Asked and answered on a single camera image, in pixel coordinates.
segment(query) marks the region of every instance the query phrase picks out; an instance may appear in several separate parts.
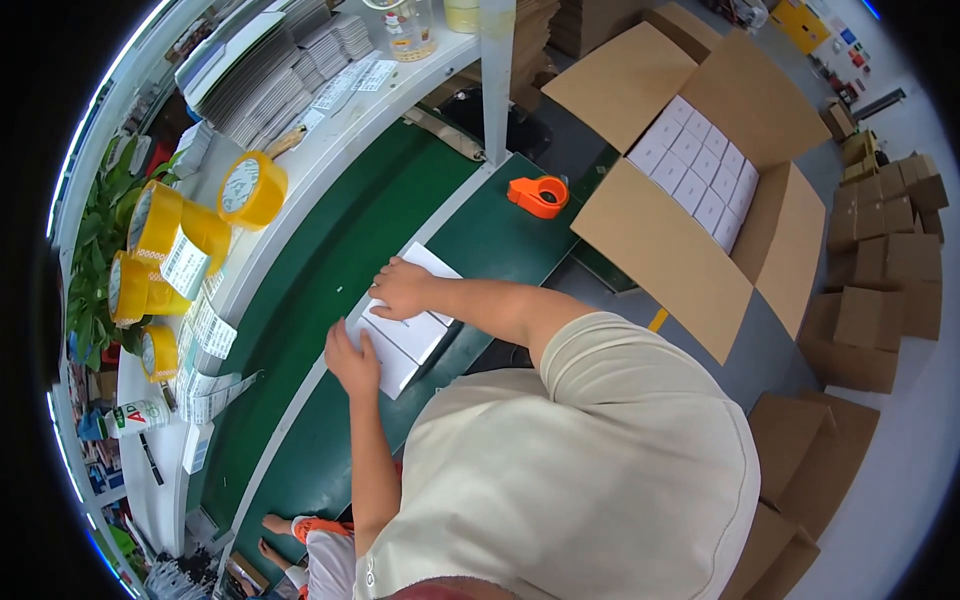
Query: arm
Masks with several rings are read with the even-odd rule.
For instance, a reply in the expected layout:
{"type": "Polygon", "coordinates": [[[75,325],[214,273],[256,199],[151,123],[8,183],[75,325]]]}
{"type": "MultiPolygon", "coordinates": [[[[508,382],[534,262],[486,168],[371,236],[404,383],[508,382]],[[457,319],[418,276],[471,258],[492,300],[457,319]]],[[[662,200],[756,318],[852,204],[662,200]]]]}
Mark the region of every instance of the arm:
{"type": "Polygon", "coordinates": [[[380,363],[366,331],[358,350],[341,319],[326,334],[326,365],[350,402],[350,484],[357,558],[367,554],[380,531],[400,510],[400,482],[378,405],[380,363]]]}
{"type": "Polygon", "coordinates": [[[371,298],[387,305],[372,312],[400,321],[430,310],[473,325],[495,338],[530,349],[537,369],[553,336],[597,309],[553,290],[489,279],[446,279],[394,256],[373,278],[371,298]]]}

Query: white box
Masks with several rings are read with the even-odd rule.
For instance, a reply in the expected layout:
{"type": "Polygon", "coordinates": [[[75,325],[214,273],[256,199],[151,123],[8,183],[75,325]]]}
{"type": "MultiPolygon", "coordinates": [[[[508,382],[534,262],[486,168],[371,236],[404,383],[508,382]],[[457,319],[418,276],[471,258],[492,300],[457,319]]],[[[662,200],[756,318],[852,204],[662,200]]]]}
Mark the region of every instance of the white box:
{"type": "Polygon", "coordinates": [[[727,206],[741,222],[747,219],[747,211],[750,210],[750,203],[754,201],[755,191],[756,183],[750,183],[749,178],[739,180],[733,188],[733,194],[727,206]]]}
{"type": "Polygon", "coordinates": [[[660,159],[666,154],[666,147],[650,135],[644,135],[627,154],[627,160],[650,177],[654,169],[660,164],[660,159]]]}
{"type": "Polygon", "coordinates": [[[204,468],[206,451],[210,448],[212,437],[212,421],[203,425],[190,423],[186,429],[186,445],[183,449],[183,470],[192,475],[204,468]]]}
{"type": "Polygon", "coordinates": [[[697,159],[697,155],[700,154],[700,149],[703,147],[704,145],[694,137],[693,133],[683,130],[677,136],[677,140],[673,142],[673,146],[670,146],[670,152],[677,155],[677,158],[682,160],[686,166],[692,167],[693,161],[697,159]]]}
{"type": "Polygon", "coordinates": [[[715,156],[710,148],[704,146],[690,168],[700,179],[713,181],[713,176],[717,174],[717,169],[720,168],[720,158],[715,156]]]}
{"type": "Polygon", "coordinates": [[[714,156],[723,157],[723,154],[727,151],[727,137],[720,130],[711,126],[707,139],[704,141],[704,146],[710,148],[714,156]]]}
{"type": "Polygon", "coordinates": [[[693,114],[686,120],[684,129],[693,133],[694,137],[702,143],[707,139],[707,133],[710,131],[710,122],[704,115],[694,109],[693,114]]]}
{"type": "MultiPolygon", "coordinates": [[[[440,258],[437,258],[437,255],[423,247],[423,244],[420,242],[414,242],[414,245],[407,249],[407,252],[403,253],[401,257],[407,262],[412,262],[415,265],[420,265],[424,269],[430,272],[430,275],[437,277],[445,277],[447,279],[463,279],[459,273],[450,269],[449,265],[443,262],[440,258]]],[[[437,318],[442,324],[450,327],[450,324],[453,323],[453,317],[447,317],[446,315],[441,315],[439,313],[430,313],[437,318]]]]}
{"type": "Polygon", "coordinates": [[[668,150],[666,154],[663,155],[663,159],[660,160],[660,164],[654,169],[654,173],[650,176],[650,179],[662,187],[663,191],[667,194],[672,195],[685,174],[686,165],[684,165],[684,162],[668,150]]]}
{"type": "Polygon", "coordinates": [[[664,148],[669,148],[673,140],[677,139],[684,126],[677,123],[665,114],[660,115],[654,124],[650,126],[643,136],[650,136],[654,141],[659,142],[664,148]]]}
{"type": "Polygon", "coordinates": [[[720,165],[717,174],[713,176],[710,187],[717,193],[717,196],[727,204],[733,195],[733,189],[736,187],[736,176],[727,170],[727,167],[720,165]]]}
{"type": "Polygon", "coordinates": [[[720,197],[712,193],[711,190],[707,190],[704,193],[704,198],[700,201],[700,205],[697,206],[697,210],[693,213],[693,218],[707,230],[707,233],[713,235],[724,208],[720,197]]]}
{"type": "Polygon", "coordinates": [[[700,204],[700,199],[704,197],[707,191],[707,184],[703,182],[693,171],[687,171],[680,185],[673,192],[673,199],[684,208],[687,214],[692,215],[700,204]]]}
{"type": "Polygon", "coordinates": [[[360,348],[361,329],[366,329],[370,334],[376,359],[380,362],[380,389],[391,399],[396,400],[403,388],[407,387],[410,380],[417,374],[417,363],[363,317],[357,319],[357,322],[347,330],[347,335],[357,348],[360,348]]]}
{"type": "Polygon", "coordinates": [[[670,104],[663,109],[663,114],[667,115],[681,125],[686,125],[686,121],[694,112],[696,112],[696,110],[693,109],[690,103],[680,96],[674,96],[673,100],[670,101],[670,104]]]}
{"type": "Polygon", "coordinates": [[[729,208],[724,208],[720,215],[720,221],[713,231],[713,239],[723,248],[723,252],[730,254],[733,252],[733,242],[736,241],[736,234],[740,232],[740,220],[736,218],[729,208]]]}
{"type": "Polygon", "coordinates": [[[383,300],[371,300],[363,311],[364,319],[376,327],[380,333],[387,336],[391,342],[399,346],[418,365],[425,363],[437,344],[446,335],[444,324],[426,312],[404,321],[391,321],[390,319],[377,317],[370,310],[374,306],[384,305],[383,300]]]}
{"type": "Polygon", "coordinates": [[[732,143],[727,144],[727,151],[724,152],[723,158],[720,159],[720,164],[727,167],[727,170],[735,176],[738,176],[740,169],[743,168],[743,155],[740,154],[740,151],[737,150],[736,146],[732,143]]]}
{"type": "Polygon", "coordinates": [[[760,183],[760,173],[756,171],[752,162],[744,158],[743,168],[740,169],[740,177],[737,180],[747,180],[756,188],[756,185],[760,183]]]}

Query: left hand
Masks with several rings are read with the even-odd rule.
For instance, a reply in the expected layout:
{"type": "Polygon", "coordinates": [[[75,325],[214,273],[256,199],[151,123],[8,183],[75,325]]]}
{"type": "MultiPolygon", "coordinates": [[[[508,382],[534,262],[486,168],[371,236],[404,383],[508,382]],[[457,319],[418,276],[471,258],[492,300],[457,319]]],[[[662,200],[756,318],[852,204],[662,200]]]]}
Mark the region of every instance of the left hand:
{"type": "Polygon", "coordinates": [[[326,332],[325,360],[351,400],[377,402],[380,387],[380,362],[376,359],[370,334],[360,331],[360,349],[347,336],[343,318],[326,332]]]}

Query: metal pole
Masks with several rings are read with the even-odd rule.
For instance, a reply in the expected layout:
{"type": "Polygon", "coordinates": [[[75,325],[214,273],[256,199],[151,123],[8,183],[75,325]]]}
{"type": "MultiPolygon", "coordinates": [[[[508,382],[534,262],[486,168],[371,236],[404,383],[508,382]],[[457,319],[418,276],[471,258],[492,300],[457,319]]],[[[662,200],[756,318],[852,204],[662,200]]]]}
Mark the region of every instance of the metal pole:
{"type": "Polygon", "coordinates": [[[484,146],[487,161],[507,160],[507,112],[514,55],[516,0],[481,0],[480,60],[483,80],[484,146]]]}

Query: stacked white boxes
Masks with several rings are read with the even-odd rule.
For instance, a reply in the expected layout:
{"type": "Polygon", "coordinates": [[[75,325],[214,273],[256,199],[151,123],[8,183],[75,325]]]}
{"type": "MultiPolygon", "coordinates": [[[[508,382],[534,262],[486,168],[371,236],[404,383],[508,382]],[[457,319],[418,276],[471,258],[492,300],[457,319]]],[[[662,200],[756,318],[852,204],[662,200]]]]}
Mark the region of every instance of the stacked white boxes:
{"type": "MultiPolygon", "coordinates": [[[[422,266],[438,277],[460,278],[440,258],[419,243],[414,243],[403,259],[422,266]]],[[[360,331],[367,330],[373,342],[373,349],[380,361],[380,389],[391,399],[396,400],[400,392],[413,380],[421,365],[440,344],[453,324],[446,315],[431,312],[420,313],[404,321],[392,321],[378,317],[371,312],[375,306],[382,306],[380,300],[371,300],[364,308],[363,316],[348,331],[350,340],[359,348],[360,331]]]]}
{"type": "Polygon", "coordinates": [[[627,160],[732,252],[760,174],[704,115],[675,96],[627,160]]]}

